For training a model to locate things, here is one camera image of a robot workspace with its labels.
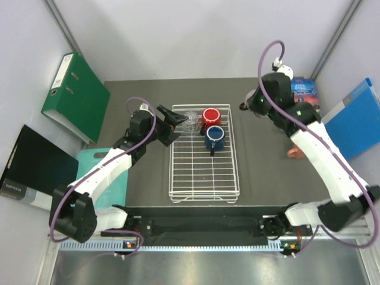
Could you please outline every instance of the small red object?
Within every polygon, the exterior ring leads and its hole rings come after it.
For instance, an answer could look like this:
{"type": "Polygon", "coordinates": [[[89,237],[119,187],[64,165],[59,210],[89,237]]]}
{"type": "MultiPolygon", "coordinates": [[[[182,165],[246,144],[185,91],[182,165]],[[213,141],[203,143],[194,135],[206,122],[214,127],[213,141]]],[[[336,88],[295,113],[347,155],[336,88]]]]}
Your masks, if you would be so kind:
{"type": "Polygon", "coordinates": [[[293,148],[287,152],[287,156],[293,159],[302,159],[305,157],[305,154],[298,146],[294,145],[293,148]]]}
{"type": "Polygon", "coordinates": [[[211,126],[220,126],[220,112],[215,108],[208,108],[202,113],[202,126],[204,129],[208,129],[211,126]]]}

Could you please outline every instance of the dish rack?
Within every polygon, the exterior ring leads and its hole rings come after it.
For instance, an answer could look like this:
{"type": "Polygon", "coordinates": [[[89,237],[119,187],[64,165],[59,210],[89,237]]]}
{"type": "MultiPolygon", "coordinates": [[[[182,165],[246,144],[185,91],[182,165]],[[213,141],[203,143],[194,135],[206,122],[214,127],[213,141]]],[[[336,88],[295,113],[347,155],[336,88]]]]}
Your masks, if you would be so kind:
{"type": "MultiPolygon", "coordinates": [[[[181,135],[170,146],[169,197],[183,201],[225,201],[235,203],[240,195],[235,138],[229,104],[173,105],[178,114],[192,111],[201,125],[202,112],[209,107],[221,114],[221,127],[226,133],[223,151],[213,157],[205,148],[205,138],[198,132],[181,135]]],[[[182,125],[176,127],[182,132],[182,125]]]]}

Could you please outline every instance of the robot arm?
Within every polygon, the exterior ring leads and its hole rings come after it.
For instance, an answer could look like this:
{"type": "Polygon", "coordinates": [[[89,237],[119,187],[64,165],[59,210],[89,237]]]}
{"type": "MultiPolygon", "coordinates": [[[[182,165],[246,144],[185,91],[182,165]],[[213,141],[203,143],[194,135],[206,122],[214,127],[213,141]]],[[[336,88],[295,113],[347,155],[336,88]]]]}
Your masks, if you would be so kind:
{"type": "Polygon", "coordinates": [[[178,115],[161,105],[157,107],[157,110],[164,114],[165,119],[161,120],[156,117],[154,132],[143,145],[131,153],[125,154],[126,150],[139,143],[150,132],[153,114],[148,110],[146,104],[142,104],[140,110],[132,114],[125,135],[115,143],[97,166],[70,185],[61,186],[54,190],[50,210],[50,226],[59,203],[69,189],[76,186],[75,191],[71,193],[59,212],[55,230],[77,242],[85,242],[94,233],[124,227],[128,217],[124,210],[117,206],[95,210],[94,204],[103,191],[122,172],[131,168],[145,154],[147,144],[159,140],[167,147],[180,136],[179,133],[174,132],[175,127],[185,122],[187,117],[178,115]]]}
{"type": "Polygon", "coordinates": [[[290,85],[293,78],[292,69],[282,65],[278,58],[273,62],[272,69],[275,72],[262,77],[264,87],[271,99],[289,115],[307,125],[330,146],[330,150],[327,149],[309,132],[299,129],[297,125],[279,114],[266,100],[260,87],[246,102],[240,105],[241,110],[249,109],[261,116],[268,116],[275,126],[285,132],[312,163],[324,181],[331,198],[307,204],[294,203],[284,208],[278,214],[281,221],[279,226],[285,233],[291,232],[291,228],[295,226],[323,224],[326,228],[337,232],[364,215],[369,206],[359,186],[338,163],[333,153],[339,156],[352,174],[357,177],[360,184],[367,189],[373,202],[380,197],[380,187],[368,186],[349,166],[339,149],[331,141],[324,124],[321,122],[321,117],[311,104],[306,102],[295,103],[290,85]]]}

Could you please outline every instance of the binder label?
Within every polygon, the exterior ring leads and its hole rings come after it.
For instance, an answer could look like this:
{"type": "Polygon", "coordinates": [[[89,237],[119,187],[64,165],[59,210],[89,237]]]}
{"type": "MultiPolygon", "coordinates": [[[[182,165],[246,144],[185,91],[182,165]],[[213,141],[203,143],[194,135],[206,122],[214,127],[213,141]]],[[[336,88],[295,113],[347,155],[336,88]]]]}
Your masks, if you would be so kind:
{"type": "Polygon", "coordinates": [[[27,187],[5,178],[0,189],[0,195],[7,196],[13,199],[21,200],[25,197],[27,187]]]}
{"type": "Polygon", "coordinates": [[[70,55],[66,55],[64,56],[62,62],[61,62],[61,66],[59,67],[58,69],[58,72],[57,72],[57,75],[53,81],[53,85],[52,85],[52,88],[51,89],[54,89],[54,88],[59,88],[61,85],[62,85],[62,82],[66,76],[66,72],[67,72],[67,69],[69,68],[70,66],[70,62],[71,62],[71,59],[73,57],[73,53],[70,54],[70,55]]]}

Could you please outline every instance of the blue book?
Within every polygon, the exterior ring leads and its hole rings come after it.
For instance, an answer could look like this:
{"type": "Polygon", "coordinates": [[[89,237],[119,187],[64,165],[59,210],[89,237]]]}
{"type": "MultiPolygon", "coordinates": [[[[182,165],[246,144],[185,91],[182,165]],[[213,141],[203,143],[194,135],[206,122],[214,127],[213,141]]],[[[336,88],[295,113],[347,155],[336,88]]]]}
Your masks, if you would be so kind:
{"type": "Polygon", "coordinates": [[[316,93],[316,87],[313,79],[294,77],[291,83],[294,101],[308,102],[315,109],[319,109],[319,101],[316,93]]]}
{"type": "Polygon", "coordinates": [[[362,81],[322,119],[345,159],[380,142],[380,104],[369,78],[362,81]]]}

